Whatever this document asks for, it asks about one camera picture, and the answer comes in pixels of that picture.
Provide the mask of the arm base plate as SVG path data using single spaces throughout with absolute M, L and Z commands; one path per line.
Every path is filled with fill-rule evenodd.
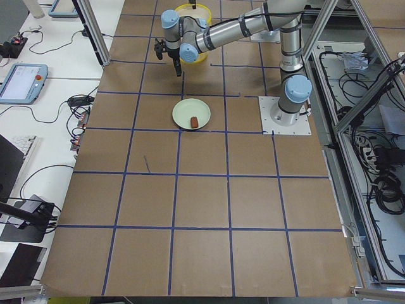
M 259 111 L 264 135 L 310 136 L 311 127 L 305 104 L 297 113 L 285 113 L 279 108 L 278 96 L 259 96 Z

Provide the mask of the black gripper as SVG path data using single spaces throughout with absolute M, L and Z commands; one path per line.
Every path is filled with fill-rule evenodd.
M 173 60 L 173 66 L 175 68 L 175 73 L 177 77 L 180 77 L 182 75 L 182 66 L 181 66 L 181 61 L 180 61 L 180 48 L 175 48 L 172 49 L 166 45 L 166 42 L 161 39 L 155 38 L 154 42 L 154 51 L 156 53 L 156 56 L 158 60 L 163 59 L 163 54 L 167 53 L 168 56 Z

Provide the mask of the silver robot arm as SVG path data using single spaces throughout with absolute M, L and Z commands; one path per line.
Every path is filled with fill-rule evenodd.
M 304 59 L 299 19 L 305 5 L 305 1 L 265 1 L 259 8 L 214 25 L 204 19 L 180 16 L 169 9 L 161 15 L 164 39 L 155 41 L 154 50 L 158 59 L 167 53 L 173 60 L 176 75 L 180 76 L 183 61 L 193 63 L 201 53 L 265 30 L 279 31 L 283 92 L 277 104 L 272 106 L 270 116 L 276 124 L 289 127 L 297 122 L 312 91 L 311 81 L 302 72 Z

